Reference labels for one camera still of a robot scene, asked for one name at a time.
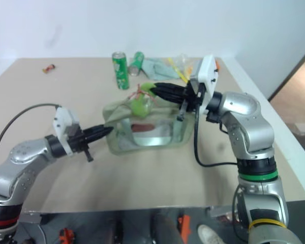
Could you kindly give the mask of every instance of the green tape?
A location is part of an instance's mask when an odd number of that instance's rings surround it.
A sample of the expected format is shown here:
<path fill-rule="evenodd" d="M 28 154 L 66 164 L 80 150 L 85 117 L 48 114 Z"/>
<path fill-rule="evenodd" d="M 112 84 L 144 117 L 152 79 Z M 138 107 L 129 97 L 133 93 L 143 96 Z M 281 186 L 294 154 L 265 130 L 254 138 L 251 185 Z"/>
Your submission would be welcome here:
<path fill-rule="evenodd" d="M 263 181 L 263 180 L 269 180 L 272 178 L 275 178 L 278 176 L 278 171 L 275 170 L 275 172 L 270 174 L 264 174 L 264 175 L 249 175 L 249 174 L 239 174 L 239 177 L 242 179 L 250 180 L 250 181 Z"/>

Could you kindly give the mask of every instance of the green soda can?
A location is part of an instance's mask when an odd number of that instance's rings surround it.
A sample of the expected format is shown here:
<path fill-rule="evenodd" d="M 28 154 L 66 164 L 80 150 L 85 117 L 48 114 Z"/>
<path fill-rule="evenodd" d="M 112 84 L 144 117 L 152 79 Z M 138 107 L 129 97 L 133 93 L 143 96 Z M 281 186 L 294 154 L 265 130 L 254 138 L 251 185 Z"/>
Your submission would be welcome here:
<path fill-rule="evenodd" d="M 134 54 L 133 62 L 130 64 L 128 69 L 130 75 L 133 76 L 139 75 L 143 59 L 144 59 L 144 55 L 142 52 L 136 52 Z"/>
<path fill-rule="evenodd" d="M 129 88 L 127 57 L 124 52 L 114 52 L 112 54 L 116 82 L 118 88 L 126 90 Z"/>

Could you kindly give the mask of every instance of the table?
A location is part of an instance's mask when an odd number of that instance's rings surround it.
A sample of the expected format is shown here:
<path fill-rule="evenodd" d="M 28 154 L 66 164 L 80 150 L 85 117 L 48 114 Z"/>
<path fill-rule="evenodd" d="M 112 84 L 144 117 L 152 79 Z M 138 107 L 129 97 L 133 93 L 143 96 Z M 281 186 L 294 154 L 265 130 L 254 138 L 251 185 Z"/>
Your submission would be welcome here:
<path fill-rule="evenodd" d="M 216 90 L 240 92 L 221 59 Z M 42 69 L 55 64 L 44 74 Z M 19 111 L 36 103 L 52 102 L 73 109 L 83 129 L 104 123 L 105 105 L 125 98 L 144 74 L 130 77 L 130 89 L 116 86 L 111 58 L 22 58 L 0 76 L 0 131 Z M 170 82 L 184 85 L 181 80 Z M 18 119 L 0 146 L 0 163 L 17 143 L 53 133 L 52 108 L 39 108 Z M 218 125 L 200 118 L 199 152 L 204 163 L 235 162 L 227 135 Z M 202 168 L 194 159 L 193 136 L 178 148 L 151 149 L 115 156 L 105 139 L 89 145 L 94 161 L 84 154 L 59 159 L 37 178 L 24 212 L 73 212 L 140 209 L 162 206 L 231 204 L 237 168 Z M 276 161 L 287 200 L 305 199 L 305 190 L 277 147 Z"/>

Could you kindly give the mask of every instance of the shoe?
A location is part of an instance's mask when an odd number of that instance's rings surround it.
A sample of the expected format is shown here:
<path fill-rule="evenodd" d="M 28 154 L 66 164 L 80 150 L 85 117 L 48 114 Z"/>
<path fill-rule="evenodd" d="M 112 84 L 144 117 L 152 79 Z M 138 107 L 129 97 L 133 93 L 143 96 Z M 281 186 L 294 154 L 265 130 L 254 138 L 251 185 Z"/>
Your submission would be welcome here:
<path fill-rule="evenodd" d="M 198 227 L 198 235 L 203 244 L 225 244 L 217 233 L 206 225 Z"/>

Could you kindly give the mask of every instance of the small orange object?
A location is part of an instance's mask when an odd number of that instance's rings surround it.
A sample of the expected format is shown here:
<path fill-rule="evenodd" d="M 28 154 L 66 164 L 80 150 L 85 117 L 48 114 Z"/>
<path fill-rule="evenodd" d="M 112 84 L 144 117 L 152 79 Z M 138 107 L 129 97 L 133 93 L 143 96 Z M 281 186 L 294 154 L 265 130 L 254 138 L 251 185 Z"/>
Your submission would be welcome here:
<path fill-rule="evenodd" d="M 73 244 L 75 241 L 75 233 L 73 230 L 63 228 L 59 233 L 59 239 L 61 244 Z"/>
<path fill-rule="evenodd" d="M 42 69 L 42 70 L 46 74 L 47 72 L 53 69 L 55 69 L 55 65 L 49 65 L 48 67 L 46 67 L 46 69 Z"/>
<path fill-rule="evenodd" d="M 218 63 L 217 60 L 216 60 L 216 68 L 217 68 L 218 71 L 220 70 L 220 66 L 219 66 L 219 63 Z"/>
<path fill-rule="evenodd" d="M 191 234 L 190 230 L 190 216 L 183 215 L 178 218 L 179 223 L 179 232 L 181 234 L 184 244 L 188 244 L 189 235 Z"/>

